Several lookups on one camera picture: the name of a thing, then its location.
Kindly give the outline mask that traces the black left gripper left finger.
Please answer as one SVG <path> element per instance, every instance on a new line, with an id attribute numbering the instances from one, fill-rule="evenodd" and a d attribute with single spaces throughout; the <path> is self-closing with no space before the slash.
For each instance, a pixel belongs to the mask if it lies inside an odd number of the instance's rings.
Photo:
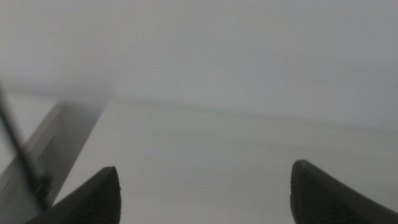
<path id="1" fill-rule="evenodd" d="M 104 167 L 28 224 L 118 224 L 121 187 L 115 167 Z"/>

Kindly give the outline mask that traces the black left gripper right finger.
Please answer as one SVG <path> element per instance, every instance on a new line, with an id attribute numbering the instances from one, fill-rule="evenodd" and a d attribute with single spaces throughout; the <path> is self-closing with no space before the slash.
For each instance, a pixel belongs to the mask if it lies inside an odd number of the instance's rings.
<path id="1" fill-rule="evenodd" d="M 303 159 L 292 166 L 290 209 L 295 223 L 397 223 L 397 212 Z"/>

